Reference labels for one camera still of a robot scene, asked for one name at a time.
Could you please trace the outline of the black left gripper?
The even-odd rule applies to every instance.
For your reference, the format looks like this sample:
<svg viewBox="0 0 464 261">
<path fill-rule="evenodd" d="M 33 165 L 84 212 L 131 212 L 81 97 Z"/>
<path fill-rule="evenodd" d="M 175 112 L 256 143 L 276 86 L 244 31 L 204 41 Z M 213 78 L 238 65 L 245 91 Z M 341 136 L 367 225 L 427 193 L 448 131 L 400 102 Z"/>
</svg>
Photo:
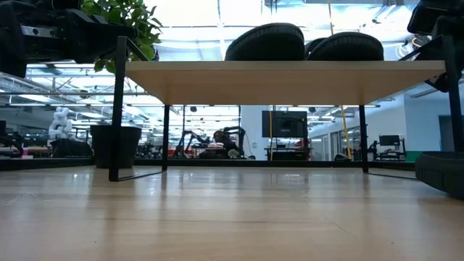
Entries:
<svg viewBox="0 0 464 261">
<path fill-rule="evenodd" d="M 25 77 L 26 67 L 64 59 L 64 33 L 59 19 L 66 11 L 66 58 L 93 63 L 115 50 L 119 36 L 134 39 L 138 30 L 88 16 L 81 0 L 19 0 L 1 2 L 1 71 Z"/>
</svg>

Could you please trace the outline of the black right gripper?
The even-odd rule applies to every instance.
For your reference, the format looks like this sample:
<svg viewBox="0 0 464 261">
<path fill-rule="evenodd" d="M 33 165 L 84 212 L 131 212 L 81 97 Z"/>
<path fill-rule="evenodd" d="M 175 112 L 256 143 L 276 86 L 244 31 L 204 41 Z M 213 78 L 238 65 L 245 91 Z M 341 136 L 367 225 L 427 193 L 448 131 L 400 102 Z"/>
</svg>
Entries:
<svg viewBox="0 0 464 261">
<path fill-rule="evenodd" d="M 425 81 L 437 91 L 447 93 L 450 84 L 459 84 L 463 76 L 463 0 L 420 0 L 414 8 L 407 30 L 412 34 L 431 36 L 416 60 L 443 61 L 445 71 Z M 452 36 L 456 60 L 448 66 L 442 54 L 441 36 Z"/>
</svg>

